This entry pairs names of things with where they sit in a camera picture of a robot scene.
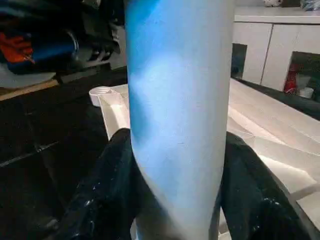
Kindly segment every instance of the white cylindrical tube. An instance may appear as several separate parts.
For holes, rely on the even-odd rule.
[[[139,240],[211,238],[224,166],[233,20],[232,0],[127,3],[131,143],[156,199],[137,219]]]

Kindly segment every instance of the orange object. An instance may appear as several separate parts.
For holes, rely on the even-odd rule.
[[[25,41],[23,36],[8,38],[3,32],[0,32],[0,50],[10,63],[32,61],[31,54],[34,52],[31,42]]]

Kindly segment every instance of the shelf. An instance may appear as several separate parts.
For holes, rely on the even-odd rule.
[[[320,24],[319,11],[303,11],[300,7],[236,7],[235,22],[274,24]]]

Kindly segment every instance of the white cabinet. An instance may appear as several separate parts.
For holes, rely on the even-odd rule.
[[[247,46],[240,78],[283,91],[290,64],[297,59],[304,71],[308,68],[308,74],[319,78],[320,11],[237,7],[234,20],[233,42]]]
[[[235,22],[233,43],[246,45],[242,78],[260,84],[264,71],[272,24]]]
[[[293,52],[320,54],[320,25],[274,25],[261,85],[283,91]]]

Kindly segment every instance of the red object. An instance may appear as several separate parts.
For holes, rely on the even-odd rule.
[[[8,38],[3,32],[0,32],[0,50],[10,63],[24,62],[33,53],[31,42],[22,36]]]
[[[291,63],[283,90],[286,94],[295,94],[297,91],[297,70],[298,66],[296,64]]]

